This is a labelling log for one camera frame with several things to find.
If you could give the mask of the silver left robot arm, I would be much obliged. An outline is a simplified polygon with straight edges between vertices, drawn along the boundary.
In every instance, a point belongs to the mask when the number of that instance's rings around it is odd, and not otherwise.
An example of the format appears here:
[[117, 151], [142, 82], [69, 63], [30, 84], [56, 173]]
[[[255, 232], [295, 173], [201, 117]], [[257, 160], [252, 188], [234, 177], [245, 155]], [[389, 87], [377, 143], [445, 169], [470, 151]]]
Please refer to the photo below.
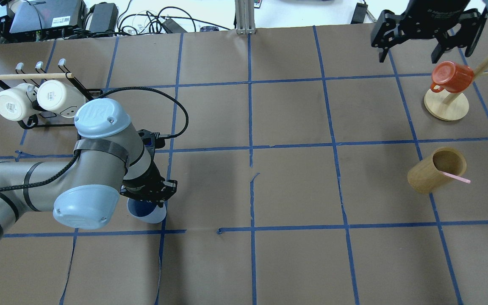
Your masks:
[[165, 218], [164, 202], [176, 193], [177, 181], [161, 176], [154, 162], [163, 145], [159, 135], [136, 130], [110, 98], [85, 103], [74, 124], [80, 139], [69, 162], [0, 161], [0, 240], [30, 211], [50, 211], [72, 228], [102, 228], [121, 196], [132, 216], [149, 223]]

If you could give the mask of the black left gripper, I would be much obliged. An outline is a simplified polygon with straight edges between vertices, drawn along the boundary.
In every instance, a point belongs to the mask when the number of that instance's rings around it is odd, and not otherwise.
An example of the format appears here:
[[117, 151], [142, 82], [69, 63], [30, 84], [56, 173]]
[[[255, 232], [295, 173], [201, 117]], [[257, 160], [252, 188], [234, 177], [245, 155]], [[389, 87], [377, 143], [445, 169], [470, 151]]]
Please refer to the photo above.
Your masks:
[[138, 135], [144, 144], [141, 158], [130, 166], [139, 170], [139, 175], [134, 178], [124, 178], [120, 189], [120, 195], [137, 201], [153, 202], [162, 205], [177, 191], [178, 181], [161, 176], [155, 164], [155, 150], [165, 146], [165, 138], [160, 133], [149, 130], [139, 130]]

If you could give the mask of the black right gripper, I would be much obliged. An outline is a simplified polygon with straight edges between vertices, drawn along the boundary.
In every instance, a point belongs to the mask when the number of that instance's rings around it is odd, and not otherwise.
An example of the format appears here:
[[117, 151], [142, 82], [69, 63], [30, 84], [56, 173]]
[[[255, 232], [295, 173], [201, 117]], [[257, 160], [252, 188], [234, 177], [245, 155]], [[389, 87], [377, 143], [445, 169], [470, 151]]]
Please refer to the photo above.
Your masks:
[[370, 36], [371, 47], [379, 50], [379, 62], [385, 62], [392, 47], [408, 40], [436, 39], [432, 64], [457, 47], [470, 57], [488, 19], [488, 9], [466, 9], [468, 4], [468, 0], [411, 0], [401, 15], [381, 11]]

